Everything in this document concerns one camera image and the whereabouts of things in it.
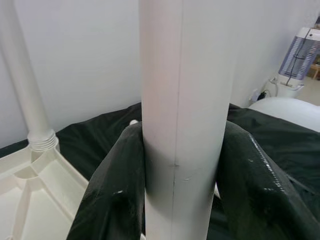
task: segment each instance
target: white pole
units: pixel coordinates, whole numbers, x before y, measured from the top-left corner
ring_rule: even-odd
[[[30,147],[45,151],[58,144],[41,99],[13,0],[0,0],[0,47],[29,129]]]
[[[205,240],[237,55],[234,0],[140,0],[146,239]]]

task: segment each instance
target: power cord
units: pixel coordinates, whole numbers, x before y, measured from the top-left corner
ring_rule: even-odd
[[[305,60],[305,59],[306,59],[305,57],[303,58],[303,57],[298,57],[298,56],[299,56],[300,51],[302,50],[302,48],[304,47],[304,45],[305,45],[305,43],[306,43],[308,34],[310,33],[310,30],[311,30],[311,28],[310,28],[309,31],[306,33],[306,35],[305,35],[305,37],[304,37],[304,39],[303,39],[302,45],[301,45],[300,49],[298,50],[297,54],[295,54],[295,55],[293,56],[293,57],[294,57],[294,62],[293,62],[292,68],[291,68],[291,72],[290,72],[289,79],[288,79],[288,81],[286,81],[286,84],[285,84],[285,85],[287,85],[287,86],[288,86],[288,84],[289,84],[289,81],[291,80],[292,73],[293,73],[293,71],[294,71],[294,68],[295,68],[295,64],[296,64],[297,59],[300,59],[300,60]]]
[[[266,90],[264,90],[263,92],[260,93],[260,95],[257,98],[257,101],[259,101],[261,99],[265,99],[266,96],[267,96],[267,93],[269,93],[269,96],[271,97],[271,92],[268,89],[266,89]]]

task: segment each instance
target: wall outlet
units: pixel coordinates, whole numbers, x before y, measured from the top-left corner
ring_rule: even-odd
[[[258,97],[260,95],[260,91],[258,89],[253,90],[252,95],[250,97],[250,101],[255,103],[258,100]]]

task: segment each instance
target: white wall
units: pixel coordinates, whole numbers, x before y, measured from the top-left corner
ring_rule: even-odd
[[[247,34],[239,37],[231,102],[247,107],[253,90],[276,76],[299,29],[314,26],[320,1],[245,0],[242,7],[239,21]]]
[[[55,130],[141,100],[138,0],[15,0],[15,6]],[[26,136],[0,59],[0,147]]]

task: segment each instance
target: pvc pipe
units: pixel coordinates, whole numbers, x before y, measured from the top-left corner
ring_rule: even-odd
[[[58,139],[49,125],[13,0],[0,0],[0,47],[29,130],[30,147],[41,152],[57,146]]]
[[[146,239],[205,240],[237,55],[234,0],[140,0]]]

